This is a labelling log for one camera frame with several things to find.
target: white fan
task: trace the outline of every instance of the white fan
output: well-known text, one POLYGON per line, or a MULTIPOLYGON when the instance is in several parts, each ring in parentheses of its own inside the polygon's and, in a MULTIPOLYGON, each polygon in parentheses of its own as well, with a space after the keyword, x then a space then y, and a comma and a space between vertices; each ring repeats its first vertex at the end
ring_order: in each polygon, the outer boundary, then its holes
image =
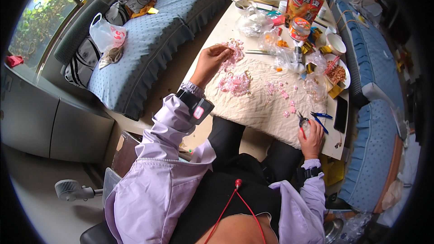
POLYGON ((76 199, 87 201, 87 199, 102 195, 102 189, 93 190, 93 188, 85 185, 80 187, 79 182, 72 179, 60 180, 54 185, 54 188, 57 197, 68 202, 73 202, 76 199))

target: red cloth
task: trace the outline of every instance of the red cloth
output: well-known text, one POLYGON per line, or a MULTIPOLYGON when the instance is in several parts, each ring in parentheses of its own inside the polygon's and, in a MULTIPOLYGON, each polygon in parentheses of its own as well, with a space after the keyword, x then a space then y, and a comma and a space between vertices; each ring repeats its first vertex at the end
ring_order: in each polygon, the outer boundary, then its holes
POLYGON ((21 56, 7 56, 6 57, 6 63, 9 67, 13 68, 21 63, 23 63, 24 60, 21 56))

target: red-handled pliers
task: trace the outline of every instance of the red-handled pliers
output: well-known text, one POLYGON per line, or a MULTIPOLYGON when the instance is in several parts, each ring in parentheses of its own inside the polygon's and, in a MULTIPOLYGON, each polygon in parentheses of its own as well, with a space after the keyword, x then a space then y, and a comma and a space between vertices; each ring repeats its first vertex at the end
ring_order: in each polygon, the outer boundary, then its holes
POLYGON ((306 139, 306 135, 305 135, 304 130, 303 130, 303 121, 306 121, 310 124, 310 120, 308 118, 303 117, 303 115, 301 115, 300 111, 298 111, 298 113, 299 114, 297 114, 297 117, 300 120, 299 121, 299 127, 300 127, 301 131, 303 132, 304 139, 306 139))

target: black phone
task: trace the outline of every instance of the black phone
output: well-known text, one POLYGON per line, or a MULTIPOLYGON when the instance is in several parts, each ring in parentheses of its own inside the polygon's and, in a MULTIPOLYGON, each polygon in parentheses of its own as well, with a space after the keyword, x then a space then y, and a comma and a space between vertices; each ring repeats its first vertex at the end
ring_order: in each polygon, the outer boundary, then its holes
POLYGON ((338 106, 336 108, 334 129, 341 133, 345 133, 345 126, 347 125, 347 111, 348 101, 338 96, 338 106))

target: wire cutters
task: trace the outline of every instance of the wire cutters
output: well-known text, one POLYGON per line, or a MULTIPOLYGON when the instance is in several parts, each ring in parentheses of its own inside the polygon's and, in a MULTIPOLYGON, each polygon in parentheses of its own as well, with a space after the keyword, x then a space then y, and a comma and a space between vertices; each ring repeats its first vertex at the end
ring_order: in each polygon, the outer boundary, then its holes
POLYGON ((328 114, 324 114, 324 113, 316 113, 316 112, 313 112, 313 111, 311 111, 310 114, 311 114, 311 115, 315 118, 315 120, 316 120, 317 122, 319 122, 319 124, 323 127, 324 132, 325 132, 326 134, 328 134, 328 130, 327 130, 326 127, 321 123, 321 121, 318 119, 318 117, 324 117, 324 118, 328 118, 328 119, 333 119, 333 117, 331 117, 331 116, 328 115, 328 114))
POLYGON ((299 127, 300 127, 301 131, 303 132, 304 139, 306 139, 306 135, 305 135, 304 130, 303 130, 303 121, 306 121, 310 124, 310 120, 308 118, 303 117, 303 115, 301 115, 300 111, 298 111, 298 113, 299 114, 297 114, 297 117, 300 120, 299 121, 299 127))

